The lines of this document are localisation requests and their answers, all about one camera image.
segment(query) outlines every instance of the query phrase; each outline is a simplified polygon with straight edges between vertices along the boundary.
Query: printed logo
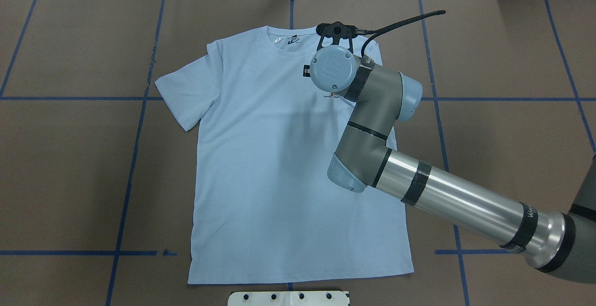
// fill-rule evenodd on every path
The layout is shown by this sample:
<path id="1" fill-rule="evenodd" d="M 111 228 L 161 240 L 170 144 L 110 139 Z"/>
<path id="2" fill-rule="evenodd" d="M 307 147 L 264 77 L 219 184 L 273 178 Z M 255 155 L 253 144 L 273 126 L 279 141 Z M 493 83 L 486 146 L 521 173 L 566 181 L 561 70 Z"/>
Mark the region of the printed logo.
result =
<path id="1" fill-rule="evenodd" d="M 297 35 L 297 34 L 295 34 L 294 36 L 292 36 L 292 39 L 290 39 L 290 40 L 288 41 L 288 45 L 290 45 L 290 44 L 294 44 L 294 43 L 296 43 L 296 44 L 300 44 L 301 42 L 300 42 L 299 40 L 300 40 L 300 38 L 298 38 L 298 35 Z"/>
<path id="2" fill-rule="evenodd" d="M 529 218 L 533 218 L 535 212 L 536 211 L 534 210 L 534 208 L 528 207 L 528 211 L 526 211 L 526 216 L 529 217 Z"/>

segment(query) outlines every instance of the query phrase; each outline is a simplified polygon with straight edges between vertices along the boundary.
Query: t-shirt sleeve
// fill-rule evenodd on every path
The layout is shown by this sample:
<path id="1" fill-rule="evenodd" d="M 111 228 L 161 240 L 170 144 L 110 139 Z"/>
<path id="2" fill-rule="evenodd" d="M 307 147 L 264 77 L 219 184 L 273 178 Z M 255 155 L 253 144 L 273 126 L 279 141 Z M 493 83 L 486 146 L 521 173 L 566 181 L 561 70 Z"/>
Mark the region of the t-shirt sleeve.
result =
<path id="1" fill-rule="evenodd" d="M 364 53 L 374 60 L 375 64 L 383 65 L 383 60 L 381 60 L 381 50 L 379 49 L 379 43 L 376 41 L 371 41 L 367 46 Z"/>
<path id="2" fill-rule="evenodd" d="M 219 98 L 223 62 L 216 42 L 207 55 L 155 82 L 162 98 L 185 131 L 192 129 Z"/>

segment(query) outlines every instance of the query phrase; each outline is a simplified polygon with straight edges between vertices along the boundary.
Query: white plastic plate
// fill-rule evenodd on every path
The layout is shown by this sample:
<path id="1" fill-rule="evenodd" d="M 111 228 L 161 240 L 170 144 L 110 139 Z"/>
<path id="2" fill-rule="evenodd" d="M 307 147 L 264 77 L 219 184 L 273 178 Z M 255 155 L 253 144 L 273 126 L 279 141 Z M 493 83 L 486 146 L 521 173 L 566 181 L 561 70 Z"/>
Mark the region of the white plastic plate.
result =
<path id="1" fill-rule="evenodd" d="M 349 306 L 344 291 L 235 292 L 228 306 Z"/>

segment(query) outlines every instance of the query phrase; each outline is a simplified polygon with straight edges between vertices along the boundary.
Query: brown table surface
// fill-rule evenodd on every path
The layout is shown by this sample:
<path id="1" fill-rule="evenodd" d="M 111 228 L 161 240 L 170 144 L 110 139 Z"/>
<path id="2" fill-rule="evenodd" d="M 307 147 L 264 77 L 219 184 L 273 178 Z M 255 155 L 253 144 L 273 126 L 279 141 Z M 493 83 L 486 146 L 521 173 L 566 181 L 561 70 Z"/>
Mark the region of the brown table surface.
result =
<path id="1" fill-rule="evenodd" d="M 234 291 L 340 289 L 353 306 L 593 305 L 596 286 L 407 210 L 415 272 L 190 286 L 196 171 L 154 81 L 270 25 L 362 28 L 423 84 L 400 151 L 566 212 L 596 151 L 596 0 L 0 0 L 0 305 L 226 305 Z"/>

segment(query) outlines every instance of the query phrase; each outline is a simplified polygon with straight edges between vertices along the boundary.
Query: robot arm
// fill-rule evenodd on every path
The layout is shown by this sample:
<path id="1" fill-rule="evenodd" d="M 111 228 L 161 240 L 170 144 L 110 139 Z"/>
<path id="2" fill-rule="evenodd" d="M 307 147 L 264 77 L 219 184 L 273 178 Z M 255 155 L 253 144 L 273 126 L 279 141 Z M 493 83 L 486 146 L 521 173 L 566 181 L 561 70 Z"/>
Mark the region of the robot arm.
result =
<path id="1" fill-rule="evenodd" d="M 321 24 L 335 28 L 335 24 Z M 305 75 L 320 89 L 356 102 L 327 175 L 354 192 L 375 187 L 405 204 L 522 253 L 528 265 L 561 279 L 596 283 L 596 163 L 568 214 L 541 212 L 385 147 L 396 119 L 408 120 L 422 96 L 420 83 L 354 56 L 337 45 L 320 47 Z"/>

